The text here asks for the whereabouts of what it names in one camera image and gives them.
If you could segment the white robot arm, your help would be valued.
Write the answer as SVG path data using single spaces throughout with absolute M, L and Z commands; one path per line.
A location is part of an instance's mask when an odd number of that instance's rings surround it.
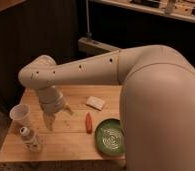
M 177 50 L 148 45 L 62 65 L 41 55 L 18 78 L 48 113 L 61 107 L 57 84 L 119 84 L 127 170 L 195 171 L 195 68 Z

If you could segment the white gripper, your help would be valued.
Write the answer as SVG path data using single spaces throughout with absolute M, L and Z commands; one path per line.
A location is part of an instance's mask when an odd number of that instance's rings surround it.
M 55 86 L 37 90 L 36 95 L 39 99 L 41 109 L 45 112 L 43 120 L 49 131 L 53 130 L 55 122 L 54 113 L 59 112 L 63 108 L 68 114 L 73 115 L 73 111 L 69 105 L 65 105 L 63 94 Z

